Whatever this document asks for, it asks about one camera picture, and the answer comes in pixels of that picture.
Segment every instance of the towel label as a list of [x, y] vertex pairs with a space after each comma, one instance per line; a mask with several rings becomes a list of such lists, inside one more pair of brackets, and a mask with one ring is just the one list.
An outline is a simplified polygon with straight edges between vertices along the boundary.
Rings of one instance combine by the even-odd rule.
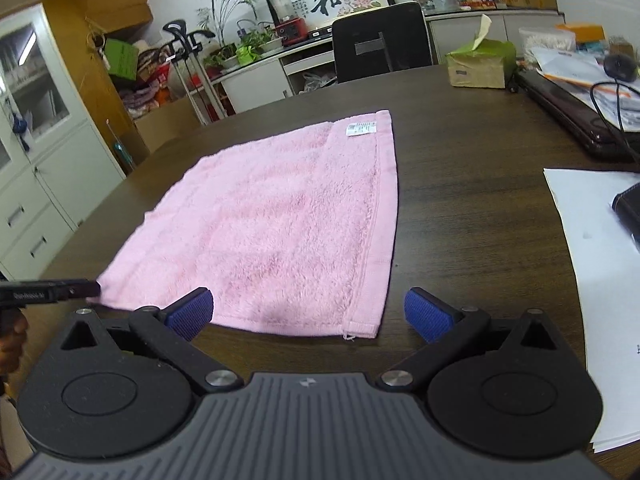
[[355, 137], [357, 135], [374, 134], [376, 132], [376, 123], [353, 123], [347, 126], [347, 137]]

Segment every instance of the wooden table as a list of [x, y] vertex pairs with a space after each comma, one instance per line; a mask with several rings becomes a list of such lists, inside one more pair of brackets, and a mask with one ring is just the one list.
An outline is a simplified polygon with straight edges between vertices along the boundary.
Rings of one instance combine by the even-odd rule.
[[[105, 200], [46, 276], [97, 277], [145, 211], [202, 156], [382, 109], [391, 112], [394, 124], [399, 215], [378, 337], [348, 342], [209, 326], [195, 344], [245, 378], [256, 370], [377, 375], [423, 345], [402, 315], [404, 294], [421, 286], [453, 306], [473, 304], [493, 316], [517, 317], [527, 308], [543, 308], [584, 360], [574, 272], [543, 168], [619, 167], [590, 160], [526, 95], [452, 88], [443, 66], [304, 94], [172, 141]], [[640, 445], [597, 460], [617, 478], [626, 478], [640, 465]]]

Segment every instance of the red appliance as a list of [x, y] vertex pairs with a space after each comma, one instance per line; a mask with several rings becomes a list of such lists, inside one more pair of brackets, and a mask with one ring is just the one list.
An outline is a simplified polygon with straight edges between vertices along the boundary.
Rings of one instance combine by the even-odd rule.
[[298, 16], [291, 0], [267, 0], [267, 5], [284, 46], [306, 40], [309, 33], [306, 22]]
[[294, 18], [276, 27], [276, 33], [282, 38], [284, 46], [293, 45], [305, 41], [309, 35], [306, 22], [302, 18]]

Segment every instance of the black office chair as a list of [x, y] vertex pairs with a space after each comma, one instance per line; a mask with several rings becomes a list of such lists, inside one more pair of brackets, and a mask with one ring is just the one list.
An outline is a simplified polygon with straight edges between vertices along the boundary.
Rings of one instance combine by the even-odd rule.
[[422, 8], [416, 2], [349, 14], [333, 28], [340, 83], [433, 64]]

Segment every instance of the white cabinet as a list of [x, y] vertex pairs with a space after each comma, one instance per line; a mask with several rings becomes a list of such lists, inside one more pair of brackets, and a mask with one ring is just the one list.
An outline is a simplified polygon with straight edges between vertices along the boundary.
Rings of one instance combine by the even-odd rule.
[[0, 114], [0, 192], [29, 165], [8, 117]]
[[[463, 12], [446, 15], [427, 16], [427, 25], [436, 47], [437, 60], [445, 63], [445, 56], [452, 50], [471, 43], [480, 28], [482, 12], [472, 11], [469, 16]], [[520, 27], [551, 27], [564, 23], [564, 14], [556, 10], [491, 10], [486, 13], [492, 24], [487, 38], [489, 40], [511, 41], [516, 47], [516, 55], [521, 57], [522, 42]]]
[[37, 278], [72, 234], [50, 204], [2, 257], [2, 263], [16, 280]]
[[0, 108], [0, 272], [34, 280], [124, 179], [41, 5], [0, 21]]
[[279, 59], [258, 63], [254, 68], [230, 76], [222, 86], [236, 113], [293, 95]]
[[6, 270], [6, 268], [3, 267], [2, 264], [0, 264], [0, 280], [2, 280], [3, 278], [5, 280], [12, 280], [13, 279], [13, 277], [11, 276], [9, 271]]
[[35, 167], [44, 189], [76, 226], [122, 181], [117, 163], [85, 123]]
[[50, 204], [49, 197], [31, 170], [23, 171], [0, 193], [0, 256]]
[[42, 6], [0, 22], [0, 99], [6, 116], [29, 125], [25, 151], [35, 160], [86, 118]]
[[[448, 20], [437, 20], [431, 22], [431, 33], [436, 46], [436, 53], [440, 62], [444, 62], [444, 57], [467, 43], [471, 43], [480, 28], [481, 16], [465, 16]], [[492, 17], [491, 28], [487, 38], [489, 40], [507, 41], [507, 31], [504, 28], [504, 21], [499, 16]]]

